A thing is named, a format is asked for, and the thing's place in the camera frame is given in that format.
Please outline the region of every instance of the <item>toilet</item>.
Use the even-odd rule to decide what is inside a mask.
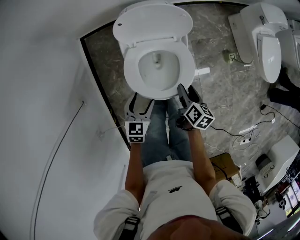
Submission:
[[[261,77],[274,83],[280,72],[281,49],[278,32],[288,29],[284,12],[268,3],[256,3],[228,17],[239,56],[254,62]]]
[[[276,35],[280,41],[282,61],[300,71],[300,22],[287,22],[290,28]]]
[[[113,25],[124,57],[130,88],[145,98],[165,100],[186,89],[195,76],[187,34],[193,27],[183,9],[162,0],[138,2],[125,8]]]

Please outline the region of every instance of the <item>white cube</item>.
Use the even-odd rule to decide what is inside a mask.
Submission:
[[[149,121],[126,121],[125,130],[130,143],[143,143],[148,130]]]
[[[206,130],[215,120],[209,108],[195,102],[191,104],[184,116],[193,127],[201,130]]]

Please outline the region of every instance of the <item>another person's leg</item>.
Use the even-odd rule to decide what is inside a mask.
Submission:
[[[178,160],[192,161],[191,149],[189,145],[188,133],[176,127],[176,120],[179,118],[178,108],[176,101],[171,98],[167,100],[167,112],[169,115],[169,146]]]
[[[155,101],[150,120],[145,142],[141,144],[143,167],[165,161],[170,155],[165,125],[166,106],[163,101]]]
[[[290,91],[283,91],[278,88],[269,90],[270,101],[297,109],[300,112],[300,95],[295,95]]]
[[[281,70],[280,70],[280,73],[278,76],[278,80],[279,80],[279,83],[281,86],[288,89],[291,93],[300,96],[300,88],[298,88],[291,82],[290,78],[286,74],[285,67],[281,67]]]

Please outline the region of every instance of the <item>white toilet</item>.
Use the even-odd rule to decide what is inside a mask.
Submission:
[[[176,96],[178,84],[188,88],[195,62],[187,34],[193,27],[183,9],[149,0],[124,9],[113,25],[124,57],[124,76],[134,92],[165,100]]]
[[[280,41],[282,61],[300,71],[300,22],[287,22],[290,28],[276,35]]]
[[[271,4],[256,3],[228,17],[240,58],[254,61],[261,77],[274,83],[280,72],[281,49],[276,33],[288,29],[284,12]]]

